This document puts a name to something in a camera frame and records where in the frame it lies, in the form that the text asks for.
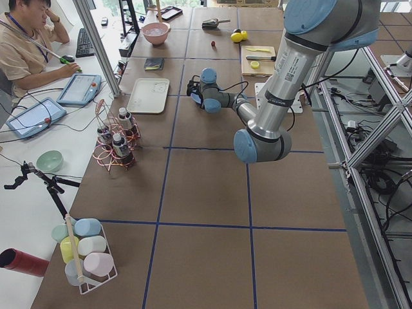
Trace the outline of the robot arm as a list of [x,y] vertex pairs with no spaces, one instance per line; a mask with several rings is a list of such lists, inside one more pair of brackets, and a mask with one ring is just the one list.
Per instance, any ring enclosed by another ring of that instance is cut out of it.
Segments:
[[187,95],[208,113],[231,108],[245,123],[234,135],[237,157],[247,164],[283,159],[291,149],[281,126],[315,58],[326,51],[359,49],[376,41],[380,1],[289,1],[283,40],[264,99],[255,108],[242,94],[221,90],[217,73],[205,68],[190,80]]

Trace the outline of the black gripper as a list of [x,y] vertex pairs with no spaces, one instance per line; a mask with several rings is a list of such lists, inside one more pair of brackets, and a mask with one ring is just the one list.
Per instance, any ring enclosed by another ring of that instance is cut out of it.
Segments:
[[187,84],[187,96],[190,97],[191,93],[198,94],[202,102],[203,97],[201,94],[200,81],[196,80],[196,76],[192,76],[192,78],[189,80]]

